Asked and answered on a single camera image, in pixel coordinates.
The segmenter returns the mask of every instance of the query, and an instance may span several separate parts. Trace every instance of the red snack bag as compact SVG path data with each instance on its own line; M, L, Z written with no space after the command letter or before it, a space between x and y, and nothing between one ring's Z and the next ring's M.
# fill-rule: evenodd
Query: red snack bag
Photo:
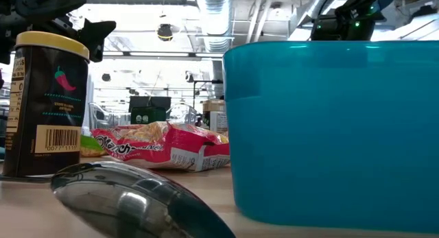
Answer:
M189 124L156 121L92 134L109 155L141 167L197 172L230 162L226 136Z

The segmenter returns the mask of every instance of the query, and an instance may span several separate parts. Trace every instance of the stainless steel spoon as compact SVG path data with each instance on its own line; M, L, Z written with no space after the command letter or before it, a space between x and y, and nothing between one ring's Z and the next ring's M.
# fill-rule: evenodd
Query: stainless steel spoon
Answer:
M107 237L235 237L192 192L124 163L67 167L53 176L51 188L65 207Z

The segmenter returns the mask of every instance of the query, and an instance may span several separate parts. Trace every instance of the black spice jar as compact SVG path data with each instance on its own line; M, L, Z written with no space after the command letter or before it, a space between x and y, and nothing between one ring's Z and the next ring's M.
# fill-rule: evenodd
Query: black spice jar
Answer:
M79 163L88 49L47 32L16 37L3 175L54 174Z

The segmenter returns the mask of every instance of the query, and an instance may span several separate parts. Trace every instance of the blue plastic bin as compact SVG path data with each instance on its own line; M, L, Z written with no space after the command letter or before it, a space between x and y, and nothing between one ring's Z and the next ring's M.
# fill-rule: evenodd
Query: blue plastic bin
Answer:
M439 233L439 41L224 55L235 201L273 224Z

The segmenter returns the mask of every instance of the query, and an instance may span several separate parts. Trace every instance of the wooden table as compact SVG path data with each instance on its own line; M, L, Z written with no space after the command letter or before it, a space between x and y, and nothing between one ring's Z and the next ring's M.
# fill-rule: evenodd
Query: wooden table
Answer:
M162 174L179 182L203 199L230 226L237 237L439 238L439 235L262 224L242 216L235 207L230 167L196 174L170 171L162 171ZM52 196L48 185L13 182L0 182L0 233L0 237L13 238L104 238L59 204Z

